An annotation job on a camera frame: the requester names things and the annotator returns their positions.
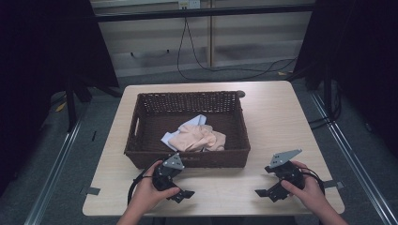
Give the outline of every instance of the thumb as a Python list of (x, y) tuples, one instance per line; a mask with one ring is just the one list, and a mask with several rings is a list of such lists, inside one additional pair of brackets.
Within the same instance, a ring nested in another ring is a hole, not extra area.
[(179, 187), (171, 187), (166, 190), (161, 191), (161, 196), (163, 199), (170, 198), (179, 192)]
[(299, 199), (303, 198), (303, 194), (305, 194), (301, 189), (299, 189), (298, 187), (294, 186), (292, 183), (286, 181), (286, 180), (282, 180), (281, 181), (281, 185), (283, 188), (285, 188), (287, 191), (289, 191), (290, 193), (296, 195)]

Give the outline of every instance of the wicker basket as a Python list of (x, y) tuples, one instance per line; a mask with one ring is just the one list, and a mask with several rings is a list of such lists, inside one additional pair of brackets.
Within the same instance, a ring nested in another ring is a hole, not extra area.
[(161, 142), (166, 132), (198, 114), (207, 125), (226, 135), (225, 150), (180, 152), (188, 168), (243, 168), (250, 144), (238, 92), (188, 92), (139, 94), (132, 116), (125, 154), (138, 169), (148, 167), (156, 158), (174, 151)]

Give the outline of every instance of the hand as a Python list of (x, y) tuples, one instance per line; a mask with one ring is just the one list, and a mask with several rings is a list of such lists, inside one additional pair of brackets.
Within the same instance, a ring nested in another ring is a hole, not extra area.
[[(307, 166), (305, 164), (297, 161), (292, 162), (297, 167), (301, 168), (302, 172), (310, 172), (306, 170)], [(340, 217), (340, 215), (337, 214), (337, 212), (331, 207), (330, 203), (325, 198), (325, 195), (319, 187), (317, 181), (313, 177), (309, 175), (304, 175), (304, 184), (305, 187), (303, 190), (301, 190), (286, 180), (283, 180), (281, 182), (282, 187), (284, 187), (293, 195), (296, 195), (304, 204), (304, 206), (311, 210), (315, 215), (317, 215), (325, 225), (347, 224)]]
[(161, 200), (172, 197), (179, 192), (178, 187), (172, 187), (164, 191), (158, 191), (152, 184), (152, 174), (155, 168), (161, 164), (161, 160), (155, 162), (138, 183), (132, 195), (129, 206), (117, 224), (136, 224), (143, 214), (154, 208)]

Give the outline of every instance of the tabletop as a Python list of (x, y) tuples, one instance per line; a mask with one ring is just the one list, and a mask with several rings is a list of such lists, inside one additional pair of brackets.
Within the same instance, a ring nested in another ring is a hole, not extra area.
[[(146, 216), (292, 216), (311, 214), (296, 197), (272, 202), (260, 198), (256, 189), (268, 189), (278, 178), (264, 168), (276, 153), (302, 149), (294, 160), (305, 163), (322, 180), (331, 180), (329, 169), (301, 109), (290, 82), (202, 82), (128, 86), (123, 94), (87, 195), (87, 216), (121, 216), (138, 170), (124, 155), (131, 118), (140, 93), (154, 92), (245, 92), (240, 99), (251, 151), (244, 168), (186, 168), (174, 178), (182, 189), (193, 190), (190, 198), (176, 203), (162, 201)], [(332, 207), (343, 213), (344, 204), (336, 187), (326, 189)]]

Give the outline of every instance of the crumpled fabric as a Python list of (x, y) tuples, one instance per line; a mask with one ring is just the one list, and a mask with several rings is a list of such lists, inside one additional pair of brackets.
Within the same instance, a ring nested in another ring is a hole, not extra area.
[(225, 145), (225, 135), (214, 131), (209, 125), (183, 125), (179, 133), (169, 140), (169, 143), (182, 152), (222, 151)]

